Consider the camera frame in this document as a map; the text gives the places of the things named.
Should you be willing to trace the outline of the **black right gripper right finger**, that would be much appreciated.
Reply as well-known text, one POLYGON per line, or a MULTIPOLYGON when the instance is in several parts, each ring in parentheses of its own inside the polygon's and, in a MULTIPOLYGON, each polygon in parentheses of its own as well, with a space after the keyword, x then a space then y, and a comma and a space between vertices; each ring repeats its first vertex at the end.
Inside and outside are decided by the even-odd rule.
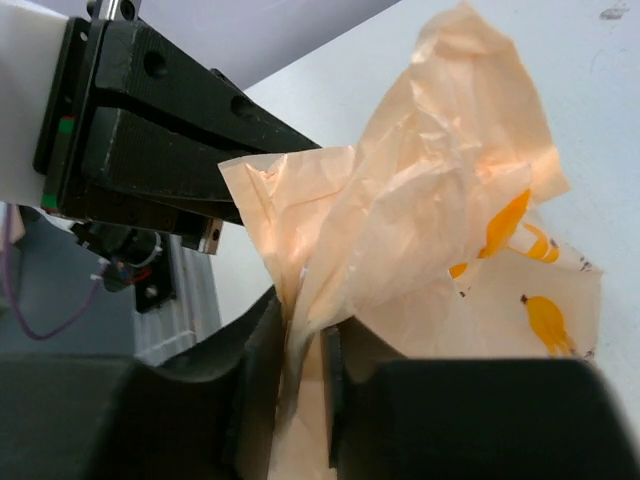
POLYGON ((576 359, 409 359, 355 319, 321 335, 340 479, 635 479, 603 378, 576 359))

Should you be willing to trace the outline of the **banana print plastic bag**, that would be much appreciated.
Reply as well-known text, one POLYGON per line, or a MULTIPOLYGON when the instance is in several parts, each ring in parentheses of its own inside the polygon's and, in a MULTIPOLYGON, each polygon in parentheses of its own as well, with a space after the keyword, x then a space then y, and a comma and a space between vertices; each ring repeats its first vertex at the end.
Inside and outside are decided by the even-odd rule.
POLYGON ((356 321, 417 359, 590 358, 601 272, 546 232, 569 186, 512 40, 461 3, 421 30, 359 142, 221 165, 282 306, 269 477, 328 479, 320 341, 356 321))

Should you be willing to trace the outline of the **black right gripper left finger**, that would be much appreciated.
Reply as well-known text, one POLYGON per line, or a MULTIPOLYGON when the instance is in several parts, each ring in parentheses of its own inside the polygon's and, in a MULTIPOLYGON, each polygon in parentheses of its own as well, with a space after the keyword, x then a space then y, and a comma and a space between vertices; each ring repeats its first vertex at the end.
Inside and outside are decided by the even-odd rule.
POLYGON ((283 357, 281 305, 160 366, 131 357, 5 355, 5 479, 264 479, 283 357))

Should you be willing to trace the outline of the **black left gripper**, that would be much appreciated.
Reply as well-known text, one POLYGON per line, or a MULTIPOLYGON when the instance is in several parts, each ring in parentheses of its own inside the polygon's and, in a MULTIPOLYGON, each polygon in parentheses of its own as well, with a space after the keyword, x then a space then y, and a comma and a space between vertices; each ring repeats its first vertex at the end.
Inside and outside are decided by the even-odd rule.
POLYGON ((215 148, 318 147, 148 26, 138 2, 87 13, 65 22, 33 160, 40 207, 70 220, 82 247, 152 255, 172 234, 210 249, 232 200, 215 148))

